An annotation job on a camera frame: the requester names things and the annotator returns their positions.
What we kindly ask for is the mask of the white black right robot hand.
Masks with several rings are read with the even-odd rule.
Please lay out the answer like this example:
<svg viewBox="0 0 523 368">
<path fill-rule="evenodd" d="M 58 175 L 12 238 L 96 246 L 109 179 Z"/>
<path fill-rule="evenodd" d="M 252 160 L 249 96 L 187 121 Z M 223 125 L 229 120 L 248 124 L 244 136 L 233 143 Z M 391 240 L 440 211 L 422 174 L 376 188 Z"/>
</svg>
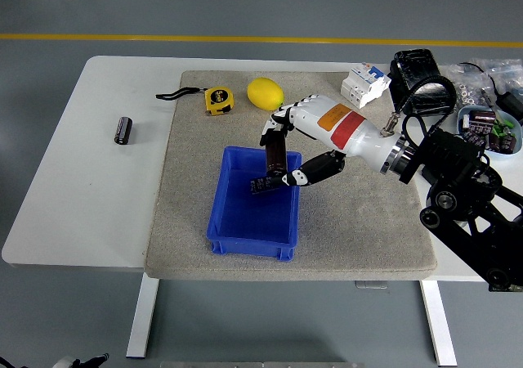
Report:
<svg viewBox="0 0 523 368">
<path fill-rule="evenodd" d="M 293 129 L 324 143 L 329 150 L 281 177 L 253 179 L 253 190 L 322 182 L 343 170 L 346 157 L 360 157 L 373 171 L 386 173 L 392 169 L 393 149 L 400 140 L 399 133 L 383 136 L 357 111 L 325 95 L 311 95 L 281 106 L 267 120 L 260 144 L 265 146 L 277 133 L 286 135 Z"/>
</svg>

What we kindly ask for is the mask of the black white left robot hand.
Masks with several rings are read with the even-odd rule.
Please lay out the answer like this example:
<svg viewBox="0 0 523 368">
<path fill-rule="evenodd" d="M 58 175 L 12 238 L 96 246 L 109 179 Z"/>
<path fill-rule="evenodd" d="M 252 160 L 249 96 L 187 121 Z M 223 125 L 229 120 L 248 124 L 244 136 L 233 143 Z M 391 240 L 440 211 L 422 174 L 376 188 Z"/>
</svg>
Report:
<svg viewBox="0 0 523 368">
<path fill-rule="evenodd" d="M 79 358 L 65 356 L 56 362 L 53 368 L 98 368 L 104 364 L 109 357 L 110 355 L 108 353 L 103 353 L 99 356 L 83 361 Z"/>
</svg>

